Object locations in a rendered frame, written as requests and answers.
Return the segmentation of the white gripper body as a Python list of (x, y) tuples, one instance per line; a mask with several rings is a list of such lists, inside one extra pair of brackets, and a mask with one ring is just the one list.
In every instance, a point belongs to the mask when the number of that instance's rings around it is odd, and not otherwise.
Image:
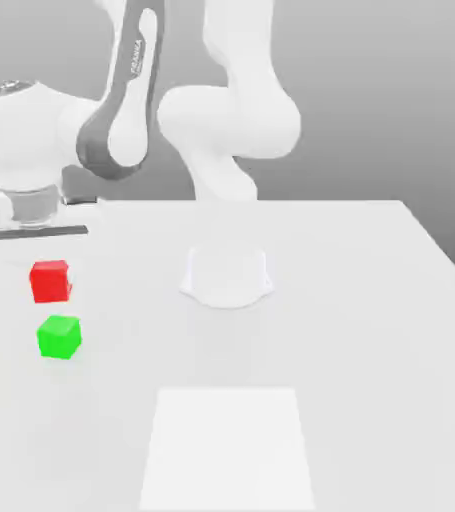
[(102, 227), (102, 219), (90, 217), (67, 225), (0, 232), (0, 265), (80, 260), (90, 251)]

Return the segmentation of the small green cube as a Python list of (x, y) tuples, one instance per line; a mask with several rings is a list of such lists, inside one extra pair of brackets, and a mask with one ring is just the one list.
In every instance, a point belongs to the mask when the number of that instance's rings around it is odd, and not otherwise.
[(82, 342), (80, 320), (50, 315), (37, 329), (37, 341), (43, 357), (69, 360)]

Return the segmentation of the small red cube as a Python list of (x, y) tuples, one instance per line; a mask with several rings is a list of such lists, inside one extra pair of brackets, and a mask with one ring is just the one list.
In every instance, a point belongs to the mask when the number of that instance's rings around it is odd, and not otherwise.
[(67, 302), (72, 290), (68, 270), (69, 265), (65, 260), (35, 262), (29, 274), (34, 301)]

